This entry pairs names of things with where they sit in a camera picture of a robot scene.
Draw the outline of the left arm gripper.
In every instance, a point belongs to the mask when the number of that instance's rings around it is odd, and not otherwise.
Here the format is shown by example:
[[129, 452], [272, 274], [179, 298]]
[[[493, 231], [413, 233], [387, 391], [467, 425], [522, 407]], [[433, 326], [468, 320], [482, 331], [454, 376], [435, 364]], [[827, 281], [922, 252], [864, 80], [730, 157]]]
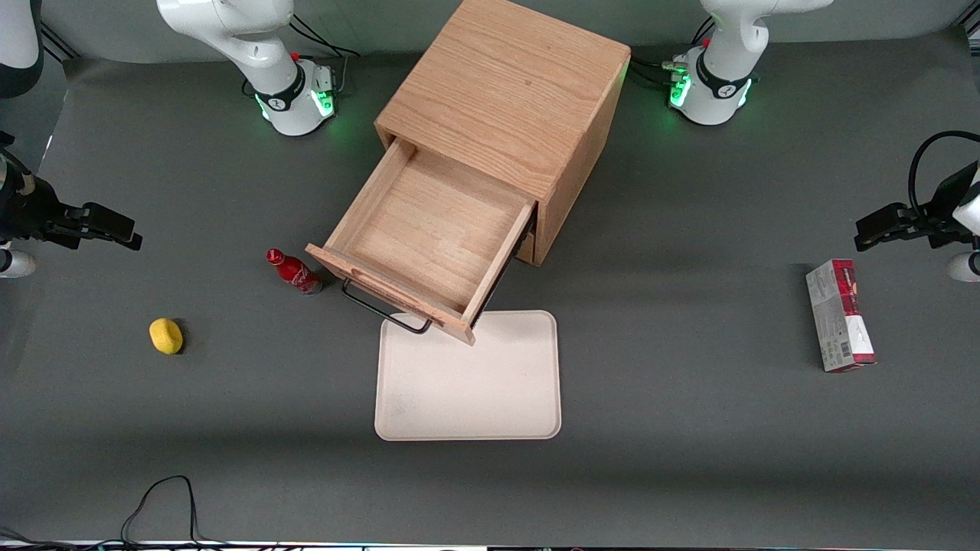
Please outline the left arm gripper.
[[938, 186], [926, 203], [926, 222], [916, 227], [914, 212], [904, 204], [887, 204], [855, 223], [858, 252], [893, 241], [926, 237], [931, 248], [953, 242], [970, 246], [946, 262], [946, 275], [959, 282], [979, 282], [979, 168], [976, 161]]

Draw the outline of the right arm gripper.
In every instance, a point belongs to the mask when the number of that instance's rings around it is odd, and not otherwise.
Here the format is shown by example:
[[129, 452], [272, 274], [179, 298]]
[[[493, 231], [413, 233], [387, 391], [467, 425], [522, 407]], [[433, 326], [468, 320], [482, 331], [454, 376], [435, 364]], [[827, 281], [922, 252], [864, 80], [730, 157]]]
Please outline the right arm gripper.
[[15, 240], [51, 242], [77, 250], [81, 240], [113, 242], [129, 250], [140, 250], [143, 238], [136, 222], [98, 203], [83, 205], [88, 230], [80, 230], [76, 207], [60, 202], [48, 182], [38, 178], [4, 178], [1, 191], [3, 278], [30, 276], [38, 263], [28, 253], [11, 247]]

